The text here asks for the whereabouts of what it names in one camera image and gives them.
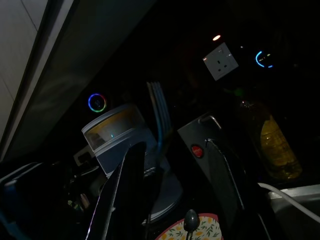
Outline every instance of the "blue led ring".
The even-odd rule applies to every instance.
[[[259,61],[258,61],[258,57],[259,57],[259,55],[260,54],[262,54],[262,51],[260,51],[260,52],[258,52],[258,54],[255,56],[255,61],[256,61],[256,63],[260,66],[260,67],[265,67],[264,65],[262,65]]]
[[[102,108],[101,110],[94,110],[94,109],[92,108],[92,106],[91,106],[91,104],[90,104],[90,100],[91,100],[91,98],[92,98],[93,96],[100,96],[100,97],[103,99],[104,105],[103,105],[103,108]],[[89,108],[90,108],[93,112],[95,112],[95,113],[100,113],[100,112],[102,112],[103,110],[105,110],[105,108],[106,108],[106,106],[107,106],[107,100],[106,100],[105,97],[102,96],[101,94],[94,93],[94,94],[92,94],[92,95],[89,97],[89,99],[88,99],[88,106],[89,106]]]

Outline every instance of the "white wall socket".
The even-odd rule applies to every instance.
[[[239,66],[225,42],[202,60],[216,81]]]

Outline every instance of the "yellow floral pattern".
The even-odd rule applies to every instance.
[[[205,214],[208,213],[203,213],[199,217],[200,224],[193,233],[192,240],[223,240],[219,222],[212,217],[212,214],[208,214],[208,216]],[[156,240],[185,240],[186,236],[187,232],[184,230],[184,221],[181,221],[168,228]]]

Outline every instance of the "cooking oil bottle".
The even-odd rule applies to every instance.
[[[235,95],[241,97],[242,91]],[[239,116],[271,177],[288,180],[297,178],[302,168],[272,114],[260,102],[240,101]]]

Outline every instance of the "white cable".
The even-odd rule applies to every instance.
[[[297,209],[299,209],[301,212],[315,220],[316,222],[320,223],[320,217],[316,214],[314,214],[312,211],[306,209],[304,206],[302,206],[300,203],[296,202],[292,197],[290,197],[288,194],[280,191],[279,189],[275,188],[274,186],[271,186],[269,184],[260,183],[258,182],[259,186],[264,189],[268,189],[279,196],[281,196],[284,200],[288,201],[290,204],[295,206]]]

